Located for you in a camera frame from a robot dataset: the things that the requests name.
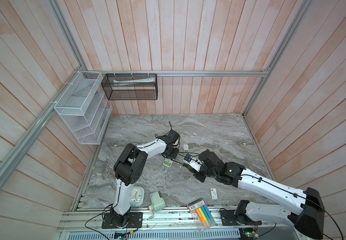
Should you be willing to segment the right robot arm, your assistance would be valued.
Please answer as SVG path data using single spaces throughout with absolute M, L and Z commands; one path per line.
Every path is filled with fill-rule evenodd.
M 184 166 L 204 182 L 207 177 L 224 185 L 249 190 L 276 204 L 240 201 L 235 211 L 237 222 L 272 222 L 293 226 L 301 234 L 321 240 L 324 237 L 325 209 L 320 193 L 313 189 L 296 189 L 260 176 L 235 163 L 224 163 L 214 152 L 206 150 L 198 157 L 186 154 Z

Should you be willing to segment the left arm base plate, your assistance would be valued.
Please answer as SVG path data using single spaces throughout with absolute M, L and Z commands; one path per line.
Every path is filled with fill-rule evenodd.
M 129 212 L 123 216 L 118 215 L 116 212 L 104 214 L 102 229 L 116 229 L 116 228 L 141 228 L 143 223 L 142 212 Z

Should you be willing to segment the red white remote control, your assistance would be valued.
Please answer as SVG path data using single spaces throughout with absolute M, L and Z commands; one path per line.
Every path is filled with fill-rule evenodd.
M 173 164 L 173 161 L 170 160 L 170 159 L 164 159 L 164 162 L 163 162 L 163 166 L 164 167 L 167 167 L 167 168 L 170 168 Z

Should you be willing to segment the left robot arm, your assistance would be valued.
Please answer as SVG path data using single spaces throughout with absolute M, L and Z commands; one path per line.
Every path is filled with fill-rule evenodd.
M 179 153 L 180 135 L 170 130 L 155 136 L 155 139 L 142 145 L 127 144 L 114 165 L 117 190 L 113 213 L 123 217 L 130 211 L 131 193 L 140 178 L 146 161 L 156 155 L 175 160 Z

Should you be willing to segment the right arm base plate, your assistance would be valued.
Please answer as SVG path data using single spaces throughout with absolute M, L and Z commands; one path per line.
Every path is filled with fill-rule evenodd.
M 262 221 L 252 221 L 247 217 L 246 214 L 238 213 L 237 210 L 226 210 L 221 208 L 219 210 L 219 214 L 221 216 L 223 226 L 262 225 Z

